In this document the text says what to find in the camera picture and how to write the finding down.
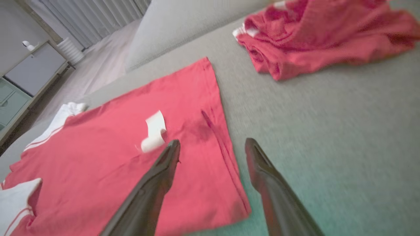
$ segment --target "white floor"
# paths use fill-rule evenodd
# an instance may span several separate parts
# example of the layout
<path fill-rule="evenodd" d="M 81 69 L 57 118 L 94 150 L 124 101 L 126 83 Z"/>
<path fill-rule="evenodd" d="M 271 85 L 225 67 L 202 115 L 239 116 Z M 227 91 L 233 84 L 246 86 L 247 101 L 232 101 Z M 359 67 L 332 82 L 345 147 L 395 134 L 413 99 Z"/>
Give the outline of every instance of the white floor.
<path fill-rule="evenodd" d="M 62 87 L 40 113 L 35 124 L 56 114 L 62 104 L 75 102 L 125 75 L 124 61 L 140 20 L 91 46 Z"/>

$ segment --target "cabinet drawer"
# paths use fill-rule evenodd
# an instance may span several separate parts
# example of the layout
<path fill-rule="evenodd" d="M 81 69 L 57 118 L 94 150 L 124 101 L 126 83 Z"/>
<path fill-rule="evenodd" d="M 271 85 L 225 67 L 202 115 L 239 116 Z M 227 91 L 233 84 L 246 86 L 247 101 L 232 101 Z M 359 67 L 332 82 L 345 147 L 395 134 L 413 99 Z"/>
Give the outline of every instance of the cabinet drawer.
<path fill-rule="evenodd" d="M 3 79 L 0 79 L 0 106 L 12 96 L 13 92 L 13 89 L 7 86 Z"/>
<path fill-rule="evenodd" d="M 0 123 L 6 126 L 16 116 L 28 99 L 15 92 L 0 106 Z"/>

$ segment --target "gray fabric surface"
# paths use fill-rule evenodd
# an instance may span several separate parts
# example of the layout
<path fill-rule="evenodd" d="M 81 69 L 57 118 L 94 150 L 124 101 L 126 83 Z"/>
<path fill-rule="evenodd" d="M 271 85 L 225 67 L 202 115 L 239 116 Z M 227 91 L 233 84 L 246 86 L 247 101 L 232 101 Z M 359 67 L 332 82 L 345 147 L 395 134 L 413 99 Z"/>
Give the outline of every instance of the gray fabric surface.
<path fill-rule="evenodd" d="M 420 17 L 416 6 L 410 10 Z M 246 221 L 195 235 L 267 235 L 247 173 L 246 137 L 259 142 L 326 235 L 420 235 L 420 48 L 275 82 L 255 72 L 232 37 L 241 23 L 174 49 L 82 101 L 97 107 L 207 56 L 253 212 Z M 4 155 L 20 155 L 35 132 Z"/>
<path fill-rule="evenodd" d="M 229 22 L 265 7 L 269 0 L 153 0 L 134 36 L 126 71 Z"/>

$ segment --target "white tag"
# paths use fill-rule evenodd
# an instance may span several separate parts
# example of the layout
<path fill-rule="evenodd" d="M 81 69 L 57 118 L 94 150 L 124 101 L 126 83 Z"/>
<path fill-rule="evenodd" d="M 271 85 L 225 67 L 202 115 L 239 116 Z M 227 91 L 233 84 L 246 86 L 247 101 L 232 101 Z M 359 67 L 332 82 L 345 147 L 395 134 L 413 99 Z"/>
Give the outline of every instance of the white tag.
<path fill-rule="evenodd" d="M 142 141 L 142 151 L 145 153 L 165 144 L 162 134 L 166 132 L 165 120 L 160 110 L 146 119 L 146 123 L 148 137 Z"/>

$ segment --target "red fabric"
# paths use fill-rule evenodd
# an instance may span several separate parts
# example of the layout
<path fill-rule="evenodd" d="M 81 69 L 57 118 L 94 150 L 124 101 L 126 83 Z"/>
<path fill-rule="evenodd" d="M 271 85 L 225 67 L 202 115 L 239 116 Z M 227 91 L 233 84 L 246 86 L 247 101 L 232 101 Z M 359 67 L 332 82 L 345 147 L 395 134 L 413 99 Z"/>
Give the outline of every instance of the red fabric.
<path fill-rule="evenodd" d="M 180 161 L 156 235 L 181 235 L 243 220 L 251 208 L 207 58 L 69 117 L 45 144 L 25 151 L 5 181 L 42 178 L 31 198 L 35 217 L 12 235 L 97 235 L 163 148 L 141 153 L 146 118 L 161 110 L 166 141 L 179 139 Z"/>
<path fill-rule="evenodd" d="M 385 0 L 291 0 L 245 20 L 236 38 L 258 72 L 284 80 L 335 63 L 363 64 L 414 48 L 420 26 Z"/>

